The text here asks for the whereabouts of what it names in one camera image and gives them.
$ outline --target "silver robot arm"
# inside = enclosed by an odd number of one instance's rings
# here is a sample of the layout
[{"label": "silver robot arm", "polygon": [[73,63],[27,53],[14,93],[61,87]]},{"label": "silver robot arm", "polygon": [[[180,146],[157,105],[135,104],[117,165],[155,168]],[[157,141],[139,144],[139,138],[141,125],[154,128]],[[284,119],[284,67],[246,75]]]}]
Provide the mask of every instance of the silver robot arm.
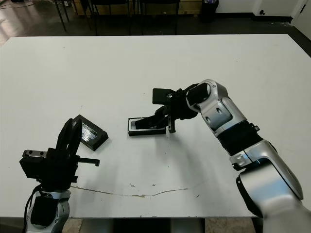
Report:
[{"label": "silver robot arm", "polygon": [[27,200],[22,233],[62,232],[70,212],[68,200],[71,192],[68,189],[71,183],[77,182],[75,172],[78,164],[99,166],[100,163],[98,159],[81,158],[76,154],[81,137],[82,121],[69,119],[58,136],[55,148],[24,151],[19,163],[27,178],[36,179],[40,185],[34,188]]},{"label": "silver robot arm", "polygon": [[63,227],[69,217],[70,207],[69,207],[69,197],[70,191],[58,191],[58,192],[45,192],[45,191],[37,191],[35,193],[36,198],[42,198],[41,200],[48,200],[48,203],[52,205],[55,204],[57,206],[56,210],[41,212],[41,218],[36,217],[33,218],[33,210],[35,205],[31,206],[29,212],[27,214],[27,232],[26,233],[61,233],[63,231]]},{"label": "silver robot arm", "polygon": [[258,126],[228,97],[225,87],[204,80],[187,92],[188,107],[202,118],[230,155],[247,208],[264,219],[264,233],[310,233],[311,212],[301,200],[300,183]]}]

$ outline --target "chair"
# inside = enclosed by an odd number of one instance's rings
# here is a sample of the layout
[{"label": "chair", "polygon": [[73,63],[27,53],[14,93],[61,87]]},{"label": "chair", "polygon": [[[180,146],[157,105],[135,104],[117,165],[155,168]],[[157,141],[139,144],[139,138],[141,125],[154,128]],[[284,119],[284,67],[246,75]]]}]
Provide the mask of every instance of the chair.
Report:
[{"label": "chair", "polygon": [[[98,16],[99,16],[99,11],[98,11],[97,5],[108,5],[109,14],[111,15],[111,5],[121,5],[121,4],[127,4],[127,16],[129,17],[129,34],[131,35],[131,19],[130,19],[129,0],[91,0],[92,9],[94,10],[94,7],[95,7]],[[94,26],[95,26],[95,34],[98,35],[95,14],[94,14]]]},{"label": "chair", "polygon": [[[64,0],[61,0],[61,1],[62,1],[62,5],[63,5],[64,11],[65,11],[65,14],[66,14],[67,21],[69,22],[69,17],[68,17],[68,14],[67,14],[67,10],[66,10],[66,6],[65,6],[65,3],[64,3]],[[55,5],[56,5],[56,9],[57,9],[59,18],[60,18],[60,20],[62,21],[63,28],[64,28],[65,31],[67,31],[67,30],[66,30],[66,27],[65,27],[65,24],[64,24],[64,21],[63,21],[63,18],[62,18],[62,15],[61,15],[61,13],[60,13],[58,4],[57,4],[57,0],[54,0],[54,3],[55,3]],[[75,4],[74,0],[72,1],[72,3],[73,3],[73,6],[74,6],[74,9],[75,9],[75,11],[76,11],[76,14],[78,14],[78,12],[77,12],[77,7],[76,7],[76,4]],[[84,15],[85,15],[85,17],[86,17],[88,26],[89,26],[90,30],[92,30],[91,25],[90,25],[90,23],[89,23],[89,21],[88,21],[87,15],[86,15],[86,10],[87,10],[87,8],[90,9],[90,12],[91,12],[91,14],[92,14],[92,10],[91,10],[91,7],[90,7],[90,5],[89,5],[89,2],[88,2],[88,0],[80,0],[80,3],[81,3],[81,6],[82,6]]]},{"label": "chair", "polygon": [[147,15],[147,4],[176,4],[175,13],[175,35],[177,35],[177,21],[178,21],[178,10],[180,0],[139,0],[140,1],[140,14],[141,14],[141,34],[144,35],[144,9],[145,4],[145,15]]}]

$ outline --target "concrete floor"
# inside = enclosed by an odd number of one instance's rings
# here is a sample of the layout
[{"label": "concrete floor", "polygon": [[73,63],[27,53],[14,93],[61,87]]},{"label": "concrete floor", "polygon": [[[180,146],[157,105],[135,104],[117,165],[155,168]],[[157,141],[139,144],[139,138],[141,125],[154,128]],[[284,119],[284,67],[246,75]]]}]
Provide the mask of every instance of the concrete floor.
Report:
[{"label": "concrete floor", "polygon": [[[71,7],[67,7],[70,22],[63,19],[64,31],[55,5],[47,0],[30,0],[13,4],[7,0],[0,5],[0,46],[14,36],[86,36],[94,35],[85,17],[78,17]],[[145,35],[174,34],[172,16],[147,17]],[[131,20],[132,35],[140,35],[140,19]],[[122,16],[101,17],[99,35],[128,35],[128,18]],[[255,22],[250,18],[217,18],[212,23],[201,23],[198,17],[179,16],[178,34],[250,34],[287,33],[311,56],[311,41],[287,22]],[[64,232],[77,233],[80,219],[70,219]],[[207,218],[206,231],[209,233],[255,232],[250,218]]]}]

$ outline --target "wall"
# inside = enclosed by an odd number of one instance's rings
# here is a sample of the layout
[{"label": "wall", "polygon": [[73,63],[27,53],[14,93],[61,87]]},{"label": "wall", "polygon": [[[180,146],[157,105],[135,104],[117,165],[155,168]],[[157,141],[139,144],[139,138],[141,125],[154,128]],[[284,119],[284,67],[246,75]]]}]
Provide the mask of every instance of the wall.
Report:
[{"label": "wall", "polygon": [[256,0],[219,0],[218,13],[252,12]]},{"label": "wall", "polygon": [[293,10],[300,0],[256,0],[253,13],[259,16],[263,10],[265,16],[292,16]]}]

